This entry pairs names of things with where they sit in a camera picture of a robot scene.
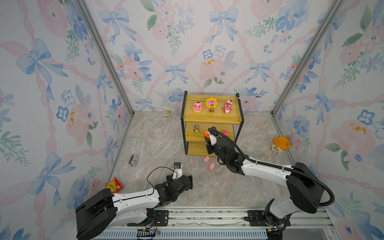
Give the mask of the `pink pig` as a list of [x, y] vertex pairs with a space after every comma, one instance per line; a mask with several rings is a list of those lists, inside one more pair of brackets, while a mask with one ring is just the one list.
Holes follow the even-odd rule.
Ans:
[[216, 167], [216, 164], [215, 164], [215, 163], [211, 163], [211, 164], [209, 165], [209, 170], [210, 170], [210, 171], [213, 171], [213, 170], [215, 169], [215, 167]]
[[211, 160], [211, 157], [210, 156], [205, 156], [204, 157], [204, 162], [207, 163]]

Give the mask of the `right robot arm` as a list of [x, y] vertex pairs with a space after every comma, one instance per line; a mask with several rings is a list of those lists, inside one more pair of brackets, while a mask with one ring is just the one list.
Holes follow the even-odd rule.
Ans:
[[270, 200], [257, 217], [248, 217], [249, 222], [261, 221], [274, 231], [282, 231], [292, 214], [300, 211], [315, 214], [319, 207], [327, 207], [335, 202], [332, 190], [303, 163], [285, 166], [254, 159], [215, 127], [208, 128], [205, 139], [207, 152], [214, 153], [219, 163], [232, 173], [259, 177], [289, 191], [285, 197]]

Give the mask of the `green truck with box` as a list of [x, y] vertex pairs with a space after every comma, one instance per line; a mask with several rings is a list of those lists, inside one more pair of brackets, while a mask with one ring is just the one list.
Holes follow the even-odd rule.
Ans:
[[195, 135], [199, 135], [199, 134], [200, 134], [200, 129], [199, 129], [199, 126], [198, 126], [198, 125], [194, 125], [194, 126], [193, 126], [193, 130], [194, 130], [194, 134], [195, 134]]

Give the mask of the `pink bear figure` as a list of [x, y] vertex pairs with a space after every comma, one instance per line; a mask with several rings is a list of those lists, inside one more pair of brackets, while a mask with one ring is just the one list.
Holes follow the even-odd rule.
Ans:
[[224, 103], [224, 107], [222, 108], [222, 111], [226, 114], [229, 114], [232, 112], [232, 106], [233, 106], [233, 101], [232, 100], [227, 100]]

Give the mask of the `sunflower pink bear toy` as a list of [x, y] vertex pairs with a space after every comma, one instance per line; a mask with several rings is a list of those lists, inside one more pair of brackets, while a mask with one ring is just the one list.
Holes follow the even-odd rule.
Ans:
[[206, 110], [208, 112], [214, 112], [217, 108], [218, 101], [217, 99], [211, 97], [206, 100]]

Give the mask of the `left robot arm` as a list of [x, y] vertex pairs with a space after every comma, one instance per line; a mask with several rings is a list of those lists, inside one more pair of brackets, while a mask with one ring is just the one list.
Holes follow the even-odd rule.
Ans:
[[130, 194], [113, 194], [104, 189], [76, 208], [77, 239], [91, 240], [105, 229], [119, 225], [146, 227], [155, 223], [155, 208], [175, 202], [179, 195], [193, 188], [193, 177], [171, 169], [164, 183]]

